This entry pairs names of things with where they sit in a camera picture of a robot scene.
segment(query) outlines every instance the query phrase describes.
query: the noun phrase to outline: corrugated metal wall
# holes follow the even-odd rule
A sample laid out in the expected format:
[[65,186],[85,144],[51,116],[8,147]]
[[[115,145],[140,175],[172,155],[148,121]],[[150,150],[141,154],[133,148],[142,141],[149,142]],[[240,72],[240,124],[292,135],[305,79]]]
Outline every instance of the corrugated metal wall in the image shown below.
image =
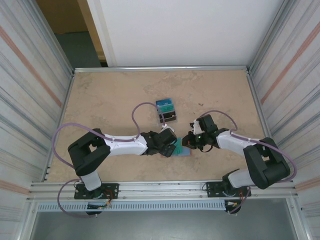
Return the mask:
[[298,166],[294,179],[320,238],[320,1],[298,0],[252,71],[271,134]]
[[0,1],[0,239],[40,181],[72,70],[32,0]]

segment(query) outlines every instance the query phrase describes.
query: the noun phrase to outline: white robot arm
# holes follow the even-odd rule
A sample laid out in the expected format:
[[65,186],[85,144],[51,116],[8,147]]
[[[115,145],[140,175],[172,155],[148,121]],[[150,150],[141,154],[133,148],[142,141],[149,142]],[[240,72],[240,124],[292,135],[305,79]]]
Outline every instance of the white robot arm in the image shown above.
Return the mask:
[[[265,189],[290,175],[290,168],[284,157],[269,147],[248,141],[246,137],[232,133],[229,129],[218,129],[210,115],[205,115],[190,123],[192,131],[182,139],[182,145],[203,152],[205,145],[227,149],[245,158],[247,168],[234,170],[222,177],[225,192],[230,194],[244,186],[257,186]],[[278,148],[275,142],[266,137],[251,139]]]
[[[102,134],[98,128],[93,130]],[[101,187],[102,183],[97,168],[106,157],[125,154],[154,155],[157,153],[170,157],[176,148],[173,143],[177,141],[177,137],[170,127],[162,128],[159,133],[142,132],[138,137],[108,134],[105,136],[109,139],[117,139],[117,141],[106,140],[88,132],[68,147],[75,173],[82,179],[88,191]]]

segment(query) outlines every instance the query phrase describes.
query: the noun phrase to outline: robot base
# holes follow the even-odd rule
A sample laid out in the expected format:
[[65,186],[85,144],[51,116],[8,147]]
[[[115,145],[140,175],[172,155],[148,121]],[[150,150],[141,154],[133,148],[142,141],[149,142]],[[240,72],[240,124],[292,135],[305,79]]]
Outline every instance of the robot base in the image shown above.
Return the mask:
[[248,193],[246,186],[226,190],[226,184],[223,181],[208,181],[205,185],[208,198],[240,198],[241,195],[245,197]]
[[93,191],[88,191],[85,184],[78,183],[75,186],[74,199],[117,199],[119,193],[118,183],[102,183]]

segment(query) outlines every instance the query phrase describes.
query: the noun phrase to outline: small box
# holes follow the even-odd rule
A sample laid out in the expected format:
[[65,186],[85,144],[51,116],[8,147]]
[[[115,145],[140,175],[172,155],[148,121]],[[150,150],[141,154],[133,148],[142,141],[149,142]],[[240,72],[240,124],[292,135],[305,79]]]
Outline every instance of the small box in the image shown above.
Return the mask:
[[[161,110],[165,122],[171,122],[171,121],[177,120],[175,106],[171,98],[155,101],[155,104]],[[162,124],[164,121],[162,120],[162,117],[159,111],[158,111],[158,117],[159,117],[158,121]]]

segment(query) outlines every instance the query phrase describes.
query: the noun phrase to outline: table surface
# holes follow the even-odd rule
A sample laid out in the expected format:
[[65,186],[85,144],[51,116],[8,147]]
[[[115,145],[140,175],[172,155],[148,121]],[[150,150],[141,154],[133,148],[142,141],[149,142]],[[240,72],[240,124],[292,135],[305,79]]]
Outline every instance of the table surface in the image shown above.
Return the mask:
[[[169,125],[177,137],[190,131],[194,119],[209,110],[228,113],[238,125],[238,134],[264,137],[252,94],[243,70],[228,71],[137,71],[77,73],[63,123],[79,123],[115,136],[133,136],[133,108],[142,102],[172,98],[177,122]],[[219,128],[233,124],[222,114],[212,113]],[[134,115],[142,132],[159,132],[156,109],[139,107]],[[86,133],[68,126],[60,131],[57,152],[71,163],[67,148]],[[191,156],[162,157],[119,155],[99,166],[102,181],[185,181],[216,180],[235,169],[246,167],[240,155],[216,149],[208,153],[192,150]],[[69,166],[53,158],[49,182],[66,182],[76,177]]]

